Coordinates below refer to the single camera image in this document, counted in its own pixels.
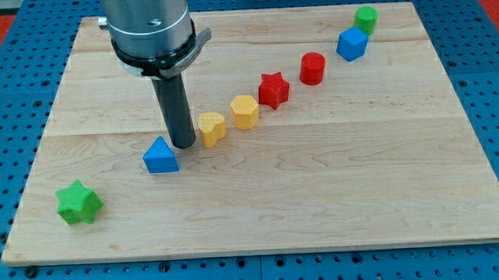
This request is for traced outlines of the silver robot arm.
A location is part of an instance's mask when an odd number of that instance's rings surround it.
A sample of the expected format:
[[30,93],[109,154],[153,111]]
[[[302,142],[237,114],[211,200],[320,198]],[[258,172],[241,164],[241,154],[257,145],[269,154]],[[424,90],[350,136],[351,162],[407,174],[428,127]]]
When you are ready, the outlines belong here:
[[115,54],[140,69],[159,76],[185,57],[196,32],[187,0],[100,0]]

